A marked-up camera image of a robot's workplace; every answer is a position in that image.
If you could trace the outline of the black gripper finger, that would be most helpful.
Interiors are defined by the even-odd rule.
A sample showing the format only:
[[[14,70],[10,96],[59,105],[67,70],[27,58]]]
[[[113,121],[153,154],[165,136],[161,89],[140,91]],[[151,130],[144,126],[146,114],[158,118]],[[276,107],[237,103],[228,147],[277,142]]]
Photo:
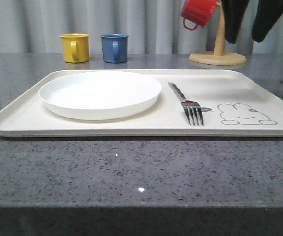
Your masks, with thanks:
[[[283,0],[260,0],[252,28],[252,39],[262,42],[283,14]]]
[[[228,43],[236,44],[244,13],[253,0],[222,0],[225,25],[225,39]]]

